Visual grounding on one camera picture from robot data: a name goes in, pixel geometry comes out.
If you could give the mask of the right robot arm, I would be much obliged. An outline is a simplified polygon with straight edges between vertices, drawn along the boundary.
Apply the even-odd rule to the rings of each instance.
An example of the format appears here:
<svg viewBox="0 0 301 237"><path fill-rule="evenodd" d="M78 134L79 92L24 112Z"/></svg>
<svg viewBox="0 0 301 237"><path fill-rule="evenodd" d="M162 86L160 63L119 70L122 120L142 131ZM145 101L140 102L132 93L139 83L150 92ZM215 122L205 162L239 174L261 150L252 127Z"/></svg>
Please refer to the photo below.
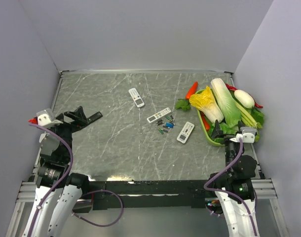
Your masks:
<svg viewBox="0 0 301 237"><path fill-rule="evenodd" d="M223 138L226 166L210 175L204 189L218 197L230 237L258 237L256 221L257 195L251 179L256 176L256 160L243 155L244 144L255 142L257 130L238 123L235 134L226 134L215 121L211 138Z"/></svg>

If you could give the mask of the white remote with blue button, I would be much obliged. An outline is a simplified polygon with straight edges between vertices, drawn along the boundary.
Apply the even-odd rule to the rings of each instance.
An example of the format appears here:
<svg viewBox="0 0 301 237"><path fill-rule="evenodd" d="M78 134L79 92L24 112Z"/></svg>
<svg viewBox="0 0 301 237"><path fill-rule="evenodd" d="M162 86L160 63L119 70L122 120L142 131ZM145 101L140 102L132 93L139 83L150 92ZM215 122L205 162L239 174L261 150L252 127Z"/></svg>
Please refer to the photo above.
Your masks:
<svg viewBox="0 0 301 237"><path fill-rule="evenodd" d="M193 129L194 129L194 124L187 121L184 127L182 128L181 132L179 133L177 137L177 141L181 142L182 144L185 144L189 136L191 135Z"/></svg>

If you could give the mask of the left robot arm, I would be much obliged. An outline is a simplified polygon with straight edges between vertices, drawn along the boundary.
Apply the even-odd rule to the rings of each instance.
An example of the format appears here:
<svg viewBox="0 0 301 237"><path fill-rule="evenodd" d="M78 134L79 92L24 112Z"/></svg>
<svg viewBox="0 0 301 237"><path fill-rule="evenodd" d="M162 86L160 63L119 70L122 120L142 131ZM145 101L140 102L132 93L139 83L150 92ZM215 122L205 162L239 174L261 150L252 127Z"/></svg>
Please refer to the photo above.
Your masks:
<svg viewBox="0 0 301 237"><path fill-rule="evenodd" d="M71 173L73 133L93 122L83 107L58 116L51 109L37 113L29 125L43 130L33 208L24 237L57 237L79 198L89 195L88 176Z"/></svg>

